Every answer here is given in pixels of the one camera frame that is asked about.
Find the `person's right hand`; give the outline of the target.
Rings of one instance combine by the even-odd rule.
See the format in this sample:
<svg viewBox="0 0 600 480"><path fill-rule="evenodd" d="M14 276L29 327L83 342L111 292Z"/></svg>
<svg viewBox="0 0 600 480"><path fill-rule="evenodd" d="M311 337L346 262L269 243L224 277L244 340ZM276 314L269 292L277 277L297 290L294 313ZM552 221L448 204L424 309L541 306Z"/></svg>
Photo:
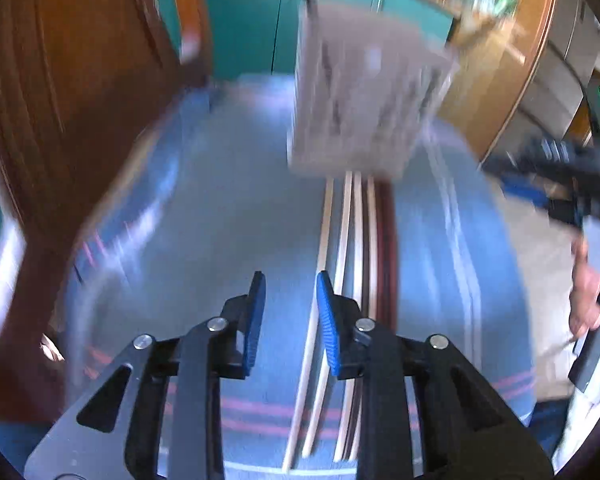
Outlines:
<svg viewBox="0 0 600 480"><path fill-rule="evenodd" d="M569 328L574 338L600 327L600 272L588 264L588 241L579 235L572 243L572 289Z"/></svg>

